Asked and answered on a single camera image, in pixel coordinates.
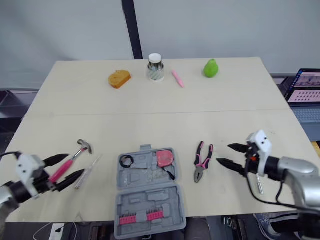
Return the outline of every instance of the gray tool case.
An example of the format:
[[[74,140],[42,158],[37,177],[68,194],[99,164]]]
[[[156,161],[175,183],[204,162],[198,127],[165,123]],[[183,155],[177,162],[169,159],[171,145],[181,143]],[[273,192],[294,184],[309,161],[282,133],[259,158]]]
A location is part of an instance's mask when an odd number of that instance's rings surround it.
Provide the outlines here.
[[[186,227],[183,195],[179,185],[157,164],[158,151],[171,151],[173,163],[166,166],[175,179],[178,177],[177,158],[172,148],[152,149],[141,145],[140,151],[125,153],[118,158],[117,187],[122,190],[115,199],[114,236],[127,239],[181,230]],[[120,159],[129,155],[134,163],[129,168]],[[161,211],[163,216],[147,220],[148,214]],[[121,217],[135,216],[135,223],[120,225]]]

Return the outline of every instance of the laptop keyboard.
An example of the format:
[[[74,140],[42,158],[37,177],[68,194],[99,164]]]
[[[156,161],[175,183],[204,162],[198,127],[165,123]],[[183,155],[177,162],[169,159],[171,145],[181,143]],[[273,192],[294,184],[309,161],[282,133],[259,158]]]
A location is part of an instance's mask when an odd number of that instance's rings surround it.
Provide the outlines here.
[[[320,107],[303,108],[295,107],[292,109],[296,118],[302,124],[320,123]]]

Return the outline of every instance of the hammer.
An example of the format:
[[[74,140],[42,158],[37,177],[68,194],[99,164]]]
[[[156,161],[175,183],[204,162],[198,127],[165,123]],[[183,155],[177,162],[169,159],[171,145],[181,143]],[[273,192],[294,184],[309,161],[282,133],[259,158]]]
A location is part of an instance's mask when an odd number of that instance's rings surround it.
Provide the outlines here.
[[[89,145],[89,143],[87,143],[86,141],[79,139],[77,141],[78,144],[81,145],[80,150],[73,155],[73,157],[71,159],[69,159],[68,161],[66,161],[50,178],[50,182],[55,183],[57,182],[57,180],[71,167],[71,165],[74,163],[75,159],[85,150],[88,150],[88,152],[90,154],[92,154],[92,149],[91,146]]]

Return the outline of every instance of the laptop screen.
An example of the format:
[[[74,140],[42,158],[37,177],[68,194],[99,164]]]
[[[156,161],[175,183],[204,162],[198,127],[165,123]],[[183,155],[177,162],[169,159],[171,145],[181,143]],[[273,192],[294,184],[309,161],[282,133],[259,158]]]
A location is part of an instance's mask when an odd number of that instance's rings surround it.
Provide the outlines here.
[[[320,104],[320,69],[300,69],[285,94],[292,106]]]

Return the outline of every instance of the bread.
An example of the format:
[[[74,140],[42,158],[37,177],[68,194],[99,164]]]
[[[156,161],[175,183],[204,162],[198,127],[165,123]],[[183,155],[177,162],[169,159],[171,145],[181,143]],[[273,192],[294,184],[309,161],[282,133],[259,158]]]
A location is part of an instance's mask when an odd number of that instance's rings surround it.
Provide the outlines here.
[[[130,72],[126,70],[117,70],[108,78],[109,84],[115,89],[120,88],[131,78]]]

